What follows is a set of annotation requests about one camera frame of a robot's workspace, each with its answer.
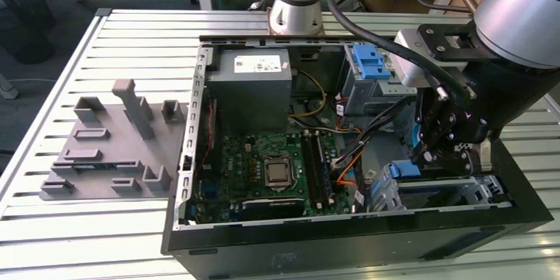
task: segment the ram slot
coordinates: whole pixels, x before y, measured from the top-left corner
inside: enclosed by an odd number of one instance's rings
[[[316,134],[301,135],[301,151],[304,154],[305,179],[309,190],[309,203],[316,209],[323,209],[329,204],[327,186],[321,170],[321,148]]]
[[[324,154],[320,136],[317,136],[317,147],[319,147],[319,155],[321,157],[320,170],[321,170],[321,176],[323,176],[323,184],[327,190],[328,202],[329,202],[329,205],[332,205],[335,203],[335,200],[332,198],[331,168],[329,168],[329,163],[327,163],[327,159],[324,158],[327,155]]]

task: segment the motherboard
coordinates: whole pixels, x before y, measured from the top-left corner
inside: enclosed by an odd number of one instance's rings
[[[351,212],[335,187],[329,132],[225,136],[220,169],[199,181],[200,223],[299,218]]]

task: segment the floor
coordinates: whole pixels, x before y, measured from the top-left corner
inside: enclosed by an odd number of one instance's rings
[[[8,80],[56,80],[97,8],[115,9],[199,9],[189,0],[47,0],[57,25],[47,32],[55,46],[55,56],[41,64],[21,65],[0,47],[0,72]],[[0,98],[0,150],[17,149],[19,143],[51,91],[52,81],[13,81],[19,90],[16,100]],[[9,155],[0,154],[0,173]]]

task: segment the green motherboard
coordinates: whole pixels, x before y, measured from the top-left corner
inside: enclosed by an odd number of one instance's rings
[[[304,160],[303,138],[300,133],[224,137],[217,176],[200,181],[201,223],[236,222],[236,207],[241,201],[269,198],[303,199],[304,212],[300,217],[351,212],[348,193],[336,187],[329,189],[328,206],[317,208],[312,204],[305,169],[309,164]],[[335,138],[328,132],[321,133],[317,138],[328,164],[337,156]],[[289,174],[285,176],[281,173],[284,167]],[[288,177],[289,184],[276,181]]]

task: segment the slotted metal table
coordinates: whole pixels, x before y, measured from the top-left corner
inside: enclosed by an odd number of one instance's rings
[[[351,14],[381,35],[464,18]],[[328,35],[347,34],[331,14]],[[159,253],[165,199],[43,201],[39,191],[63,149],[81,96],[119,104],[113,80],[136,80],[149,102],[189,101],[199,35],[267,33],[261,12],[113,10],[96,16],[0,177],[0,279],[193,279]],[[277,275],[267,279],[560,279],[560,114],[545,97],[507,127],[503,140],[556,221],[504,237],[453,260]]]

